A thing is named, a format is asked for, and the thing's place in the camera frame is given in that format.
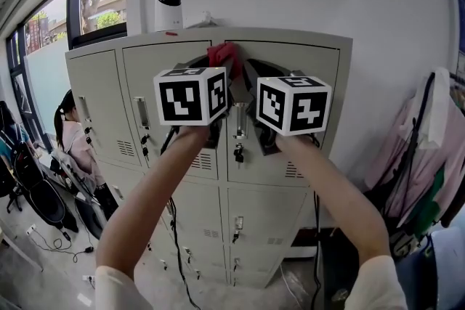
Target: security camera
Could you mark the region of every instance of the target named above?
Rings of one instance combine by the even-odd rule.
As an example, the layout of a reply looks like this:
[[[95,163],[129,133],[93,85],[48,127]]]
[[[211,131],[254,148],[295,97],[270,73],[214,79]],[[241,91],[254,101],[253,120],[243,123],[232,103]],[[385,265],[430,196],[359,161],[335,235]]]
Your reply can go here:
[[[182,28],[181,0],[155,1],[155,31]]]

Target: pink shirt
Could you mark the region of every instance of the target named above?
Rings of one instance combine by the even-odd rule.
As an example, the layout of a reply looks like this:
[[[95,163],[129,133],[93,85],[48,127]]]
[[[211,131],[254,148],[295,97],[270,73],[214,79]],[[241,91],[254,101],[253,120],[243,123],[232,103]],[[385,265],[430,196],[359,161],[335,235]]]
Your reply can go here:
[[[407,119],[412,105],[412,99],[402,108],[395,123],[389,131],[383,147],[368,171],[365,183],[372,189],[381,178],[385,169],[394,162],[391,171],[386,175],[384,182],[392,178],[392,170],[397,169],[401,155],[407,149],[401,136],[404,135],[400,129]],[[400,183],[396,193],[392,193],[386,205],[392,203],[389,209],[389,217],[406,217],[410,214],[416,201],[431,187],[434,175],[442,164],[445,163],[444,184],[435,195],[434,201],[440,207],[440,217],[457,193],[461,183],[461,169],[465,158],[465,117],[452,99],[448,100],[448,119],[442,146],[439,149],[417,148],[412,163],[410,186],[408,187],[404,211],[402,212],[403,197],[407,187],[408,170]]]
[[[63,149],[73,157],[82,171],[94,177],[97,186],[105,183],[80,123],[63,121]]]

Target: red cloth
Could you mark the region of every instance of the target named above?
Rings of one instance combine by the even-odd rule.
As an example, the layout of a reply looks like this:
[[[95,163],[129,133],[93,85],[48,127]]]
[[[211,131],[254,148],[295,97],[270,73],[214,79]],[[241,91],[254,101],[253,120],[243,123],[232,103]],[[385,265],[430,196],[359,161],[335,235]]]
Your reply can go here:
[[[232,67],[230,78],[234,80],[242,73],[242,62],[238,56],[238,46],[234,43],[221,43],[217,46],[207,48],[207,54],[210,59],[210,68],[222,66],[222,62],[228,57],[232,58]]]

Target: white sleeve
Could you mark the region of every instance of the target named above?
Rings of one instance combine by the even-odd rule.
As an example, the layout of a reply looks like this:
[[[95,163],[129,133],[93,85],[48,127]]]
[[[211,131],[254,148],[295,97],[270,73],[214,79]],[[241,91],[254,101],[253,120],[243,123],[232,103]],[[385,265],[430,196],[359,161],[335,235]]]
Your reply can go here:
[[[153,310],[127,275],[108,266],[99,266],[95,271],[95,308]]]
[[[392,257],[378,256],[360,267],[345,309],[407,310]]]

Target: sky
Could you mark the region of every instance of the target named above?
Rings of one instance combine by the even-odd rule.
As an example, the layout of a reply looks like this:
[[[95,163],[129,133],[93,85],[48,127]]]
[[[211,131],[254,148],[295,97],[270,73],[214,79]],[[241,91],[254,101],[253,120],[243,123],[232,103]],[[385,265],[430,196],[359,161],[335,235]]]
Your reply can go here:
[[[49,21],[61,21],[66,18],[66,0],[52,0],[42,9],[49,16]]]

